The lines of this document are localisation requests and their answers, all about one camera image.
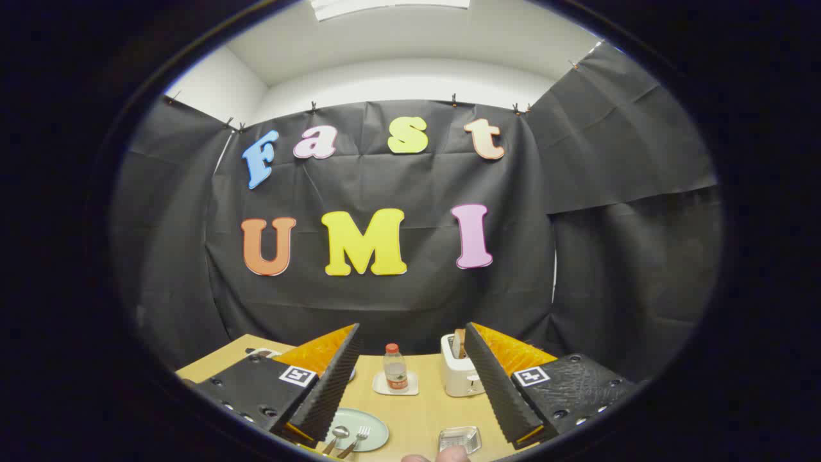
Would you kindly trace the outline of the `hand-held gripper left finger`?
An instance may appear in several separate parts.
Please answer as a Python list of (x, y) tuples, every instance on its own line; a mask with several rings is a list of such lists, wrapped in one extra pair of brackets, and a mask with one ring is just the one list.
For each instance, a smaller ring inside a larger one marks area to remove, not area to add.
[(279, 355), (254, 352), (184, 382), (244, 423), (314, 449), (331, 428), (361, 351), (354, 323)]

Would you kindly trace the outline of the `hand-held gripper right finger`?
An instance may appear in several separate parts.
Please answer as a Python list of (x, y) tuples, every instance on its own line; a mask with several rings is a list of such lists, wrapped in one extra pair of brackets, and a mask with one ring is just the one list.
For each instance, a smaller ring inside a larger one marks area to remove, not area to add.
[(586, 355), (555, 357), (475, 322), (464, 328), (464, 351), (516, 450), (592, 423), (638, 389)]

